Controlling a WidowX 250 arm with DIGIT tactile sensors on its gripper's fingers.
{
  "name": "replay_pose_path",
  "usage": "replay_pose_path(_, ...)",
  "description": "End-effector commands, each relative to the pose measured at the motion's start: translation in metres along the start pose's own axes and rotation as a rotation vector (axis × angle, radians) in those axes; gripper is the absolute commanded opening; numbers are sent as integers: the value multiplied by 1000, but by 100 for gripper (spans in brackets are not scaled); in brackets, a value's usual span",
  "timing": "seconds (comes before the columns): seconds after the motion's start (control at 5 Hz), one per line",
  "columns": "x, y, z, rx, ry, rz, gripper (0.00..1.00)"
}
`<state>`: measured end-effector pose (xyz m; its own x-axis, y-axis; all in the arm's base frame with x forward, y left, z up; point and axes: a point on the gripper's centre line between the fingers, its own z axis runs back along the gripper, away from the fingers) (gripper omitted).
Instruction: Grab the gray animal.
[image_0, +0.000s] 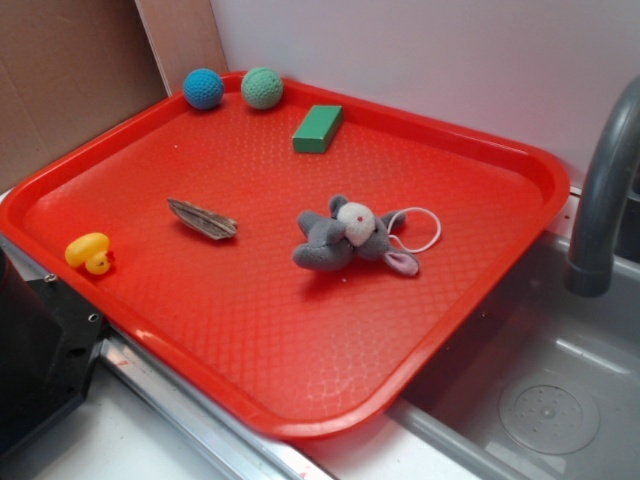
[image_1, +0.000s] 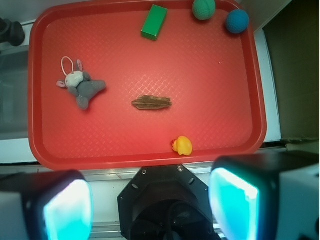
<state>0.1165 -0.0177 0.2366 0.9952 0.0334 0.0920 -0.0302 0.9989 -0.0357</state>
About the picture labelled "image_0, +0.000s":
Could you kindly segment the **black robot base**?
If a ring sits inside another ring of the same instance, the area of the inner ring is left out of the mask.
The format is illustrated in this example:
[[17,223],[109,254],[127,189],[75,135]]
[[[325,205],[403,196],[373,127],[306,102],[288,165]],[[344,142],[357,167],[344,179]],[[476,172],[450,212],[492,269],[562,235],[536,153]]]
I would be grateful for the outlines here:
[[62,280],[26,281],[1,254],[1,458],[87,397],[104,317]]

